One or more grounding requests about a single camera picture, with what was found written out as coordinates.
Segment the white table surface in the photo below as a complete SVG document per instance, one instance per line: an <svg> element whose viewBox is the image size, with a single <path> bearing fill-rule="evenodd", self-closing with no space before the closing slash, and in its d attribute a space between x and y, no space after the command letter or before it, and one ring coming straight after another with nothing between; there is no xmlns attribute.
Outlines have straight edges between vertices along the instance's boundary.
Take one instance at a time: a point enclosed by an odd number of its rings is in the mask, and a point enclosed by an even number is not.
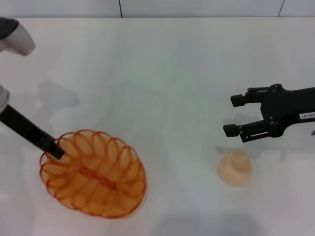
<svg viewBox="0 0 315 236"><path fill-rule="evenodd" d="M138 152L148 195L106 220L60 205L39 178L41 151L0 124L1 236L313 236L315 123L243 144L222 126L262 118L230 96L281 83L315 87L315 19L21 19L28 57L0 53L10 104L59 136L82 128ZM254 166L232 188L219 160L239 148Z"/></svg>

